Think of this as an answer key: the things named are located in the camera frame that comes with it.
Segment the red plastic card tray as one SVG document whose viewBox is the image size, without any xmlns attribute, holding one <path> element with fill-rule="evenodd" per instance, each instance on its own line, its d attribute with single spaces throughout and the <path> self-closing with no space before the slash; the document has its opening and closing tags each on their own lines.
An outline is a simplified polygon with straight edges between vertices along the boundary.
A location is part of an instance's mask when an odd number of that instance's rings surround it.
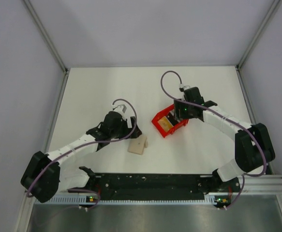
<svg viewBox="0 0 282 232">
<path fill-rule="evenodd" d="M 168 135 L 174 134 L 181 127 L 186 126 L 189 120 L 176 119 L 174 105 L 172 104 L 158 112 L 151 122 L 160 135 L 165 138 Z"/>
</svg>

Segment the beige card holder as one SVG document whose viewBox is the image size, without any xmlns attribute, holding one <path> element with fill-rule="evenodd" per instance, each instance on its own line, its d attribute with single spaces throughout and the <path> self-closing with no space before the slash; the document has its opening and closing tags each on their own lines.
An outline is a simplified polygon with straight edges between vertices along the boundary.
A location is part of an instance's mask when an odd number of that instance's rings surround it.
<svg viewBox="0 0 282 232">
<path fill-rule="evenodd" d="M 133 154 L 142 155 L 144 150 L 148 147 L 148 139 L 146 135 L 140 135 L 138 138 L 131 139 L 128 152 Z"/>
</svg>

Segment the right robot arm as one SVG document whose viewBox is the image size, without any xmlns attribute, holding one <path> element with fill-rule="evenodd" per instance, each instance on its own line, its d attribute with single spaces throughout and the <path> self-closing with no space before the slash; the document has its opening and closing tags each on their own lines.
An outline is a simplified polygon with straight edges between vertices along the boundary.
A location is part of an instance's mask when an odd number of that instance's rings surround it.
<svg viewBox="0 0 282 232">
<path fill-rule="evenodd" d="M 212 186 L 217 191 L 225 190 L 229 180 L 250 173 L 275 159 L 275 152 L 267 127 L 241 121 L 222 110 L 213 101 L 204 101 L 199 88 L 180 85 L 183 97 L 174 100 L 175 118 L 199 119 L 227 135 L 235 143 L 235 157 L 213 172 Z"/>
</svg>

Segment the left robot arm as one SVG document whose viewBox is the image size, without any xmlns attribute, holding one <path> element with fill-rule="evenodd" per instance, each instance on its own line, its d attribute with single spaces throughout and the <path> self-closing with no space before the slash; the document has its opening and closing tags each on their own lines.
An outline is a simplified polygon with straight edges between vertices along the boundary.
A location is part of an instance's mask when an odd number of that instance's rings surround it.
<svg viewBox="0 0 282 232">
<path fill-rule="evenodd" d="M 122 113 L 110 111 L 98 126 L 89 129 L 80 138 L 52 152 L 36 152 L 20 180 L 27 193 L 45 203 L 58 192 L 73 188 L 92 191 L 96 181 L 77 161 L 95 153 L 110 143 L 135 139 L 142 135 L 137 116 L 125 118 Z"/>
</svg>

